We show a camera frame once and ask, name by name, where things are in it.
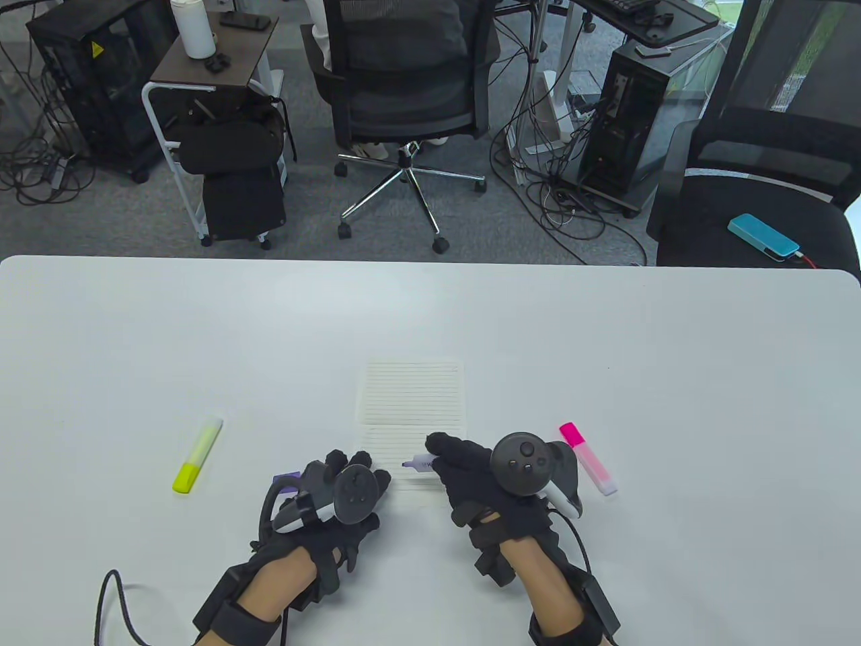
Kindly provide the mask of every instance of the sneaker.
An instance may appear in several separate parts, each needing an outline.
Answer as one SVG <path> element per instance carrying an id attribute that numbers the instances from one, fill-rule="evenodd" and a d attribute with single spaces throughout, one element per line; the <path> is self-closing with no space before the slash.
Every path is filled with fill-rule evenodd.
<path id="1" fill-rule="evenodd" d="M 353 144 L 353 153 L 357 157 L 365 157 L 368 159 L 388 159 L 388 150 L 382 144 Z"/>

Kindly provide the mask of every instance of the pc case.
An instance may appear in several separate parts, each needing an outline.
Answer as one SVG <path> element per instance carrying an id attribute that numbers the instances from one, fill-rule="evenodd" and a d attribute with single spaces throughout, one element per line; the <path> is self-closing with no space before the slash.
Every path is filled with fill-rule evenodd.
<path id="1" fill-rule="evenodd" d="M 675 127 L 698 119 L 715 87 L 732 29 L 717 25 L 670 46 L 669 56 L 630 40 L 617 48 L 579 168 L 579 180 L 621 197 L 661 167 Z"/>
<path id="2" fill-rule="evenodd" d="M 178 36 L 170 5 L 165 0 L 67 0 L 27 29 L 92 161 L 145 182 L 161 151 L 140 91 Z M 171 106 L 156 107 L 165 121 L 175 114 Z"/>

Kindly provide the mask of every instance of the caster wheel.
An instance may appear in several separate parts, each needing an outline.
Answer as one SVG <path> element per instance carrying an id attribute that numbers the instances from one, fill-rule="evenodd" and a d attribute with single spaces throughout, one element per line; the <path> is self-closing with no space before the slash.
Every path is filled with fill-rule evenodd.
<path id="1" fill-rule="evenodd" d="M 449 250 L 449 242 L 445 238 L 436 238 L 433 241 L 433 247 L 435 253 L 442 256 L 446 251 Z"/>

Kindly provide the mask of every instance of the pink highlighter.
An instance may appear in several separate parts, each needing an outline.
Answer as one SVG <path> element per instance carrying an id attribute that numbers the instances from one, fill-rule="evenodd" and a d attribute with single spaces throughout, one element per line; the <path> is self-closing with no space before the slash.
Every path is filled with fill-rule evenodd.
<path id="1" fill-rule="evenodd" d="M 580 435 L 577 426 L 568 422 L 560 426 L 559 430 L 565 441 L 570 444 L 574 455 L 577 456 L 577 462 L 580 463 L 580 466 L 585 469 L 592 482 L 598 487 L 598 491 L 605 496 L 618 491 L 616 483 L 613 482 L 613 478 L 610 476 L 610 471 L 604 468 L 604 465 L 598 460 L 598 456 L 592 452 L 592 448 L 586 443 L 585 438 Z"/>

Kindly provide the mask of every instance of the white pants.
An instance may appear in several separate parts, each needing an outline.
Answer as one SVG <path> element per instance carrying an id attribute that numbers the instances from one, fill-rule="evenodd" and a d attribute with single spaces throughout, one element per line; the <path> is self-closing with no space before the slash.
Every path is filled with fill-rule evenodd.
<path id="1" fill-rule="evenodd" d="M 305 0 L 305 5 L 308 7 L 308 13 L 311 14 L 311 20 L 314 26 L 311 34 L 320 51 L 323 52 L 323 66 L 331 69 L 331 51 L 329 49 L 329 26 L 325 21 L 325 6 L 323 0 Z"/>

